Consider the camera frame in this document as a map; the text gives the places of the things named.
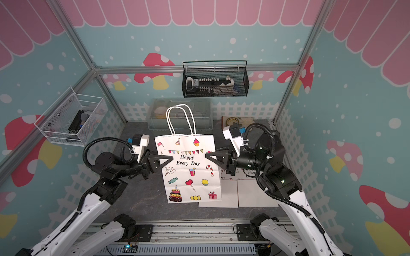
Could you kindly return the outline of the white paper gift bag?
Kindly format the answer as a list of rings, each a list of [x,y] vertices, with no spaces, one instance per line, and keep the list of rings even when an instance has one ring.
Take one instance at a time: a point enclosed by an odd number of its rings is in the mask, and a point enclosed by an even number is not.
[[[276,200],[266,195],[258,186],[255,178],[255,171],[237,169],[237,189],[238,202],[241,208],[270,208],[278,207]]]

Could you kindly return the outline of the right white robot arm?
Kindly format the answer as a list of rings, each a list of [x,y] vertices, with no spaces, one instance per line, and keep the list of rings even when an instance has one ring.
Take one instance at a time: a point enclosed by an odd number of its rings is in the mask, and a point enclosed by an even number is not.
[[[206,153],[206,159],[230,175],[237,168],[255,171],[258,187],[278,202],[299,234],[296,238],[268,215],[260,214],[250,222],[256,238],[272,242],[288,256],[344,254],[318,221],[296,174],[284,164],[286,149],[278,131],[253,123],[241,133],[234,124],[223,129],[223,136],[230,145]]]

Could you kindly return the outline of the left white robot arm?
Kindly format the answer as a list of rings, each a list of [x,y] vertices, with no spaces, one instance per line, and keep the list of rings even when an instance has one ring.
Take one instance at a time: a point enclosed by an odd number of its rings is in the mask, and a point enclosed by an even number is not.
[[[103,141],[116,141],[131,152],[126,160],[124,154],[116,156],[111,152],[101,153],[91,164],[88,160],[89,149]],[[103,247],[126,239],[131,241],[137,234],[136,222],[126,214],[121,214],[103,229],[79,242],[84,231],[111,207],[127,187],[124,177],[132,179],[138,175],[148,179],[151,173],[161,170],[173,161],[172,156],[158,155],[147,149],[148,135],[136,135],[129,141],[114,137],[95,139],[84,147],[84,164],[99,175],[98,182],[87,189],[79,200],[73,213],[69,215],[46,238],[31,249],[20,249],[19,256],[93,256]]]

